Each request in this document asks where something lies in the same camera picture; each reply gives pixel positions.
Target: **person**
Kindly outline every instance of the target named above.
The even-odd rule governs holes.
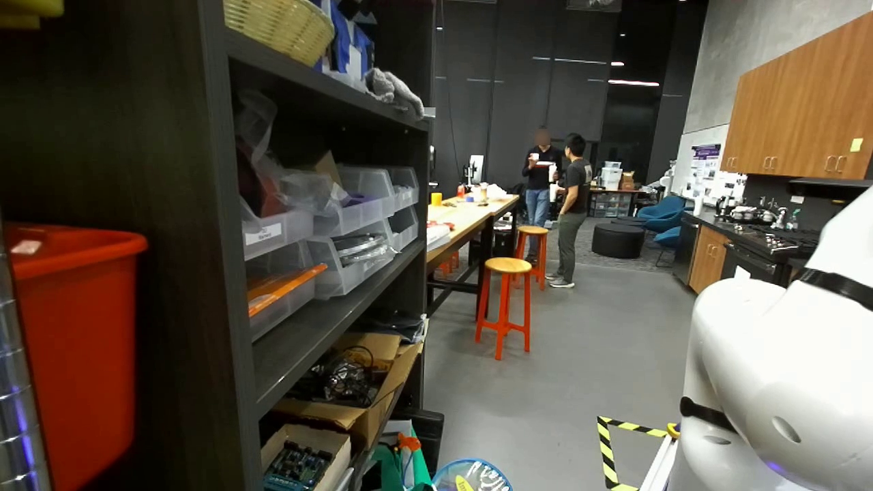
[[[549,214],[549,184],[558,180],[562,164],[562,150],[552,148],[549,130],[534,130],[534,148],[526,150],[526,161],[522,165],[524,174],[524,208],[526,224],[545,227]],[[537,258],[540,243],[532,240],[526,249],[526,262]]]
[[[571,133],[571,141],[566,148],[567,157],[567,174],[566,174],[566,202],[562,210],[558,213],[558,273],[549,277],[554,288],[574,288],[574,276],[577,276],[577,234],[582,228],[582,220],[586,217],[590,208],[590,176],[592,168],[584,157],[584,137]]]

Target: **cardboard box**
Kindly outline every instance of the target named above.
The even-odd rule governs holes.
[[[380,439],[383,423],[391,416],[393,404],[401,399],[414,356],[420,355],[420,343],[398,345],[398,336],[380,336],[380,333],[354,333],[344,336],[338,345],[367,345],[374,351],[374,363],[383,366],[386,382],[371,407],[344,407],[327,400],[296,400],[285,399],[275,404],[275,411],[311,419],[323,426],[334,426],[352,433],[354,453],[374,448]]]
[[[623,176],[619,190],[637,190],[634,176]]]
[[[308,426],[281,426],[262,448],[262,472],[267,472],[274,459],[281,453],[285,442],[334,453],[334,460],[314,491],[335,491],[338,483],[346,478],[352,464],[352,444],[346,433],[308,427]]]

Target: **ceiling light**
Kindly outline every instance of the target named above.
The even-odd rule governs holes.
[[[559,62],[559,64],[607,64],[607,60],[586,60],[586,56],[530,56],[540,62]]]
[[[623,0],[566,0],[566,10],[619,14]]]
[[[623,84],[623,88],[660,88],[660,82],[653,82],[653,79],[610,79],[610,84]]]

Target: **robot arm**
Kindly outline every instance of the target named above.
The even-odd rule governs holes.
[[[788,288],[732,277],[693,309],[682,456],[723,491],[873,487],[873,187]]]

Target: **warning tape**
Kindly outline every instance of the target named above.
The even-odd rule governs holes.
[[[615,416],[599,416],[599,437],[600,437],[600,459],[604,459],[604,480],[607,487],[612,491],[637,491],[637,484],[627,484],[619,480],[619,468],[616,468],[616,456],[612,449],[612,430],[610,427],[619,427],[619,430],[631,430],[631,433],[644,433],[653,439],[680,439],[680,427],[676,423],[670,423],[667,427],[649,427],[649,426],[640,426],[631,419],[615,419]]]

